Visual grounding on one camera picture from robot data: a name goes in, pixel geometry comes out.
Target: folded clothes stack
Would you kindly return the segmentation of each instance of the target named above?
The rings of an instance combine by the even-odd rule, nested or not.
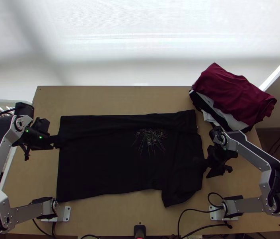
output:
[[[189,94],[204,120],[226,131],[250,131],[265,116],[270,117],[277,102],[244,76],[234,75],[216,63],[202,72]]]

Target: wooden table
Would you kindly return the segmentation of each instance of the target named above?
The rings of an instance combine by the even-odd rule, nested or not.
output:
[[[61,116],[171,113],[194,109],[188,95],[189,90],[190,87],[185,86],[39,86],[33,105],[35,117],[47,118],[51,122],[49,132],[56,135]],[[207,157],[206,149],[212,144],[208,136],[211,126],[204,122],[202,113],[196,112],[196,116],[204,156]],[[255,129],[247,134],[247,138],[260,147]],[[65,205],[72,207],[70,221],[58,223],[56,233],[133,235],[133,226],[141,222],[147,228],[147,235],[176,234],[177,220],[184,209],[208,210],[209,192],[217,192],[224,197],[243,195],[244,198],[257,197],[261,194],[259,189],[261,173],[258,169],[243,157],[231,159],[227,164],[233,167],[232,173],[210,179],[204,178],[202,190],[187,202],[169,208],[164,208],[161,191],[158,190],[102,195],[67,202]],[[26,205],[32,199],[44,196],[56,197],[57,170],[58,150],[32,151],[30,160],[25,162],[22,150],[18,149],[4,187],[11,206]],[[87,168],[86,180],[90,180]],[[211,221],[209,214],[186,212],[181,219],[180,234],[184,235],[214,223],[218,222]],[[51,231],[51,223],[39,221],[38,224],[43,230]],[[198,234],[280,231],[280,217],[265,213],[244,214],[231,224],[233,229],[213,227],[204,229]],[[17,225],[12,233],[40,232],[32,221],[27,221]]]

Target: black t-shirt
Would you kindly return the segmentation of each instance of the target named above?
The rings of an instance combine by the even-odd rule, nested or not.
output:
[[[165,207],[201,189],[204,160],[195,111],[62,116],[57,200],[162,190]]]

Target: graphic print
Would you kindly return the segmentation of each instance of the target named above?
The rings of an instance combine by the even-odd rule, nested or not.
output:
[[[163,146],[163,139],[167,138],[167,134],[163,129],[140,129],[135,134],[135,141],[132,146],[136,142],[140,142],[139,151],[142,154],[142,151],[147,149],[148,154],[153,153],[156,154],[156,150],[160,150],[161,152],[165,152],[165,147]]]

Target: maroon shirt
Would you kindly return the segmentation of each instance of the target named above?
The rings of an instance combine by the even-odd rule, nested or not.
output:
[[[244,76],[227,72],[213,63],[202,72],[192,85],[196,92],[214,100],[214,108],[248,125],[254,125],[270,117],[277,100],[261,91]]]

